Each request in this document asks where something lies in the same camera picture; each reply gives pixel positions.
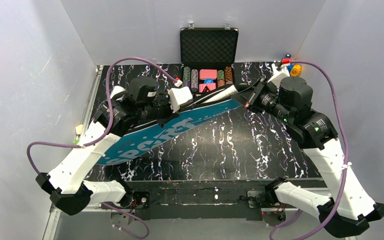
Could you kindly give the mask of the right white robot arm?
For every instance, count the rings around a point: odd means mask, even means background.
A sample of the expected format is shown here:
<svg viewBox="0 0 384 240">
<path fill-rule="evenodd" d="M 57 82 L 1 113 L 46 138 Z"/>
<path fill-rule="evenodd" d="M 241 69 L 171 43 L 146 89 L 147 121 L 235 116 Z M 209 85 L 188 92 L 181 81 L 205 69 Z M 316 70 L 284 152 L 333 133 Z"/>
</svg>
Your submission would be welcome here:
<svg viewBox="0 0 384 240">
<path fill-rule="evenodd" d="M 369 223 L 384 217 L 384 204 L 364 190 L 350 166 L 345 166 L 343 144 L 330 119 L 312 109 L 313 89 L 301 77 L 285 77 L 279 84 L 261 79 L 257 85 L 232 98 L 254 112 L 281 120 L 288 135 L 316 166 L 330 191 L 319 195 L 283 177 L 264 188 L 264 200 L 272 205 L 298 208 L 320 222 L 336 238 L 358 236 Z"/>
</svg>

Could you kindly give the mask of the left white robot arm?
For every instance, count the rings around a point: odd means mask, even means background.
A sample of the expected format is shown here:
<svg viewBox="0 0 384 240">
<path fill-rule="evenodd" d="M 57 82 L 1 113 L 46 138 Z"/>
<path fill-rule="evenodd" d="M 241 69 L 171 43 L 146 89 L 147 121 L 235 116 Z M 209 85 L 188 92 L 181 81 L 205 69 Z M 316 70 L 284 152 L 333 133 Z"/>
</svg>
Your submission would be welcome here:
<svg viewBox="0 0 384 240">
<path fill-rule="evenodd" d="M 158 91 L 157 82 L 149 77 L 133 79 L 128 89 L 115 86 L 107 91 L 107 97 L 107 104 L 98 110 L 80 142 L 66 145 L 71 152 L 65 159 L 49 173 L 40 172 L 36 177 L 52 203 L 70 216 L 90 204 L 121 203 L 129 192 L 123 181 L 88 181 L 87 173 L 140 121 L 153 120 L 162 125 L 192 99 L 187 87 Z"/>
</svg>

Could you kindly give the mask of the blue racket cover bag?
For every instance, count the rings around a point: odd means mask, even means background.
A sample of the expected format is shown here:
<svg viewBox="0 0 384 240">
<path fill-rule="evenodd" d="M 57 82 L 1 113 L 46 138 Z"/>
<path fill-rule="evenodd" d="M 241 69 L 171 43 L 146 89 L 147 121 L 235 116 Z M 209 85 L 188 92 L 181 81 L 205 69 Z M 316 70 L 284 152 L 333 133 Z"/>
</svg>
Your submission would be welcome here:
<svg viewBox="0 0 384 240">
<path fill-rule="evenodd" d="M 240 104 L 233 99 L 184 111 L 163 127 L 158 124 L 125 134 L 102 156 L 97 165 L 117 165 L 140 157 L 144 153 L 191 130 L 206 121 L 238 108 Z"/>
</svg>

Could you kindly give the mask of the white shuttlecock tube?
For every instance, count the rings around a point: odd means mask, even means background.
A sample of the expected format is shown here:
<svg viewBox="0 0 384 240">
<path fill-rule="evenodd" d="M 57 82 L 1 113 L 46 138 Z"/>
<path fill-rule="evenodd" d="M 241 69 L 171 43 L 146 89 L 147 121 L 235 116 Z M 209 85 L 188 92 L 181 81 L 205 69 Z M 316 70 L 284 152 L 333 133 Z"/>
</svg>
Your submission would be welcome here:
<svg viewBox="0 0 384 240">
<path fill-rule="evenodd" d="M 110 99 L 117 101 L 123 97 L 125 92 L 126 92 L 126 89 L 124 87 L 120 85 L 115 85 L 110 93 Z"/>
</svg>

